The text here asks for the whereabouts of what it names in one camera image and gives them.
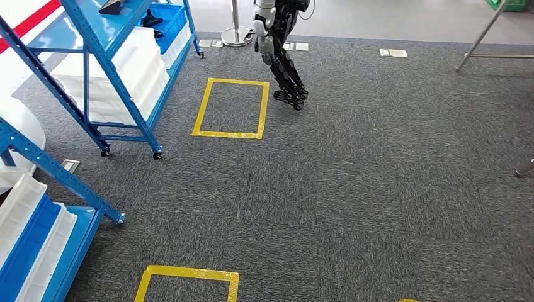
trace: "silver metal post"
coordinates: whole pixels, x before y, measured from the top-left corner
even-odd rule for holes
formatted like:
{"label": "silver metal post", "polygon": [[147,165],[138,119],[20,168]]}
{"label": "silver metal post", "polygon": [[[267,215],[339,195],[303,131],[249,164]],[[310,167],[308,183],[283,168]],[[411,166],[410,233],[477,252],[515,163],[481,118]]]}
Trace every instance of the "silver metal post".
{"label": "silver metal post", "polygon": [[232,0],[232,21],[233,27],[228,28],[221,34],[221,40],[224,45],[240,47],[245,46],[252,41],[251,36],[247,36],[250,29],[239,26],[239,12],[237,10],[237,0]]}
{"label": "silver metal post", "polygon": [[462,69],[462,67],[465,65],[465,63],[467,63],[467,60],[471,57],[471,55],[473,54],[475,49],[479,46],[479,44],[481,43],[482,39],[484,39],[484,37],[486,36],[486,34],[489,31],[489,29],[491,28],[491,26],[493,26],[493,23],[495,23],[495,21],[497,21],[497,18],[504,11],[504,9],[505,9],[505,7],[506,7],[506,5],[508,4],[509,1],[510,0],[502,0],[501,1],[501,5],[499,6],[497,11],[495,12],[495,15],[493,16],[493,19],[491,19],[491,21],[486,26],[486,28],[484,29],[482,34],[480,34],[480,37],[475,41],[473,46],[471,46],[471,49],[463,56],[462,63],[458,67],[456,67],[456,72],[460,71],[460,69]]}
{"label": "silver metal post", "polygon": [[528,171],[530,171],[532,168],[534,168],[534,159],[531,159],[528,162],[525,162],[517,166],[516,171],[515,171],[515,176],[521,177],[525,175]]}

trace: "yellow floor marking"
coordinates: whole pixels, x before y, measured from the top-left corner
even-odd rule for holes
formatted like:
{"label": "yellow floor marking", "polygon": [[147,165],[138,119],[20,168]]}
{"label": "yellow floor marking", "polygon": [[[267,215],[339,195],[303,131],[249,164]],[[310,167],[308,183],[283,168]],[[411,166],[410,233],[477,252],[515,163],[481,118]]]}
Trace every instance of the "yellow floor marking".
{"label": "yellow floor marking", "polygon": [[213,271],[211,269],[194,269],[192,267],[180,266],[148,266],[143,272],[141,282],[139,282],[139,288],[135,295],[135,302],[145,301],[145,295],[149,288],[152,275],[229,281],[230,286],[228,288],[227,302],[237,301],[237,288],[239,285],[238,272]]}
{"label": "yellow floor marking", "polygon": [[[227,84],[241,84],[241,85],[259,85],[263,86],[263,92],[261,94],[261,109],[259,111],[259,121],[258,121],[258,132],[256,133],[241,133],[241,132],[219,132],[219,131],[202,131],[200,127],[202,126],[202,121],[204,120],[204,113],[206,112],[206,107],[208,106],[208,100],[210,99],[210,94],[212,93],[212,88],[214,83],[227,83]],[[258,82],[258,81],[246,81],[246,80],[234,80],[234,79],[217,79],[214,77],[208,78],[208,84],[206,85],[206,90],[204,91],[204,97],[202,97],[202,102],[200,103],[200,109],[196,116],[195,126],[191,135],[202,136],[202,137],[226,137],[226,138],[263,138],[263,130],[265,129],[265,116],[267,115],[267,100],[269,100],[269,82]]]}

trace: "floor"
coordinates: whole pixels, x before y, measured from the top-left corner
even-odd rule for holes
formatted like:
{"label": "floor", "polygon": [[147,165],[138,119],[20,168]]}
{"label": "floor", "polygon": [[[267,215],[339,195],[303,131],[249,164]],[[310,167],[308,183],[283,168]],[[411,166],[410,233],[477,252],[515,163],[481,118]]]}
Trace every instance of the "floor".
{"label": "floor", "polygon": [[[190,135],[208,77],[266,81],[272,95],[250,46],[191,53],[156,128],[160,161],[126,142],[101,158],[34,77],[21,86],[14,96],[42,122],[47,151],[80,160],[76,176],[127,213],[124,225],[101,226],[66,301],[133,301],[151,264],[238,272],[238,301],[534,301],[534,178],[511,173],[534,149],[534,62],[478,59],[454,73],[467,44],[449,42],[476,36],[491,17],[483,2],[426,1],[418,11],[410,1],[319,1],[324,9],[295,29],[305,36],[291,37],[310,43],[292,52],[310,97],[300,112],[269,98],[262,140]],[[231,22],[208,21],[220,3],[200,2],[199,30]],[[421,28],[449,10],[450,31]],[[530,14],[503,20],[489,42],[530,43]],[[409,57],[382,58],[379,48]],[[202,129],[254,131],[260,95],[214,85]],[[79,202],[37,177],[53,200]],[[225,282],[156,276],[146,301],[227,293]]]}

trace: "blue metal shelf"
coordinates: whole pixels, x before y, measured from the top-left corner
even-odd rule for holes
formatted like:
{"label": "blue metal shelf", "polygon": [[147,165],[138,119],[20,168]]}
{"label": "blue metal shelf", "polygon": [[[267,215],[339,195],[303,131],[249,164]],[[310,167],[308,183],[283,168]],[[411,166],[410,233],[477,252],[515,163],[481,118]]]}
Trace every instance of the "blue metal shelf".
{"label": "blue metal shelf", "polygon": [[65,170],[51,156],[0,118],[0,154],[6,165],[14,165],[9,149],[17,151],[52,176],[59,184],[82,198],[89,207],[68,206],[78,216],[63,254],[41,301],[63,301],[76,276],[98,225],[104,216],[113,223],[123,223],[125,214],[114,209],[76,176]]}
{"label": "blue metal shelf", "polygon": [[[75,2],[110,57],[113,57],[152,3],[151,0],[128,0],[122,4],[120,14],[112,16],[98,13],[106,0]],[[28,44],[28,48],[34,52],[83,53],[83,46],[84,38],[66,11]]]}
{"label": "blue metal shelf", "polygon": [[102,211],[86,206],[68,206],[67,210],[76,214],[78,219],[42,301],[65,300],[103,216]]}
{"label": "blue metal shelf", "polygon": [[[13,50],[30,67],[39,79],[48,87],[50,92],[60,101],[63,107],[74,117],[80,126],[88,133],[101,150],[102,156],[110,154],[108,140],[124,140],[131,142],[146,142],[154,152],[154,159],[160,159],[162,146],[154,136],[154,128],[161,115],[161,111],[169,97],[178,74],[187,57],[191,44],[195,52],[204,56],[198,45],[195,25],[191,17],[191,9],[188,0],[183,0],[184,11],[189,23],[191,38],[182,49],[172,67],[167,70],[170,80],[164,88],[147,121],[144,120],[139,109],[132,102],[132,97],[120,79],[116,67],[111,59],[122,43],[127,39],[135,25],[140,21],[153,0],[126,0],[122,6],[120,15],[100,15],[98,9],[106,0],[60,0],[65,12],[54,20],[41,34],[28,45],[22,43],[14,31],[0,16],[0,34],[5,37]],[[61,85],[44,68],[37,58],[36,53],[62,52],[83,53],[84,60],[84,109],[78,109],[74,101]],[[92,53],[113,87],[124,102],[128,113],[132,116],[136,125],[124,125],[121,123],[95,123],[89,121],[89,54]],[[131,135],[104,135],[98,130],[99,127],[129,128],[139,130],[139,134]]]}

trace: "white storage bin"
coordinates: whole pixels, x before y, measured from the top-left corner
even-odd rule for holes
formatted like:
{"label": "white storage bin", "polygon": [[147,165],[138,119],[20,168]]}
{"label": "white storage bin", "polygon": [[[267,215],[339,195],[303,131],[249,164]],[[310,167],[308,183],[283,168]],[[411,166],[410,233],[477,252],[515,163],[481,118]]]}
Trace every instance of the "white storage bin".
{"label": "white storage bin", "polygon": [[1,167],[0,172],[0,194],[2,194],[11,189],[20,179],[20,177],[25,172],[28,172],[28,170],[25,168],[6,166]]}
{"label": "white storage bin", "polygon": [[[13,180],[13,172],[0,172],[0,179]],[[46,189],[47,185],[25,172],[0,206],[0,267],[4,265]]]}
{"label": "white storage bin", "polygon": [[[150,73],[151,79],[145,81],[144,94],[142,97],[134,99],[134,103],[141,112],[143,119],[148,120],[154,106],[157,103],[160,95],[167,83],[169,82],[169,75],[163,66],[161,59],[159,70],[157,72]],[[83,98],[74,98],[77,104],[83,104]],[[134,119],[126,109],[126,106],[120,101],[119,106],[114,106],[111,103],[105,101],[93,101],[89,104],[89,120],[98,121],[102,123],[115,122],[123,123],[126,125],[135,125]]]}
{"label": "white storage bin", "polygon": [[[132,97],[140,97],[142,92],[136,93],[136,89],[151,70],[157,70],[152,66],[152,60],[159,55],[159,48],[154,40],[154,30],[151,28],[136,27],[128,36],[125,43],[113,57],[112,62],[116,67],[124,85]],[[71,96],[83,97],[83,54],[72,53],[52,71],[52,75],[59,80],[65,91]],[[116,99],[118,94],[111,85],[104,70],[94,57],[89,56],[89,96],[90,99]]]}
{"label": "white storage bin", "polygon": [[77,215],[68,212],[64,204],[55,204],[61,210],[24,281],[17,302],[41,301],[76,224]]}
{"label": "white storage bin", "polygon": [[189,21],[187,21],[184,27],[180,30],[180,33],[178,33],[178,36],[174,38],[171,46],[169,46],[167,51],[161,55],[166,69],[171,68],[174,61],[178,58],[178,55],[180,55],[182,49],[187,44],[187,41],[189,41],[189,38],[191,38],[191,28],[189,28]]}
{"label": "white storage bin", "polygon": [[[147,87],[150,87],[150,90],[148,90],[142,98],[135,102],[135,105],[139,109],[139,112],[141,113],[141,116],[145,121],[148,120],[150,114],[152,113],[152,110],[154,109],[154,106],[159,100],[159,97],[163,93],[163,90],[165,89],[165,86],[168,82],[169,75],[167,74],[167,70],[164,68],[163,65],[161,65],[160,70],[157,73],[157,77],[155,79],[152,79],[147,84]],[[91,121],[99,121],[102,123],[115,122],[123,123],[125,125],[135,125],[134,119],[132,118],[126,107],[124,107],[124,110],[121,111],[109,110],[98,112],[94,112],[90,108],[89,119]]]}

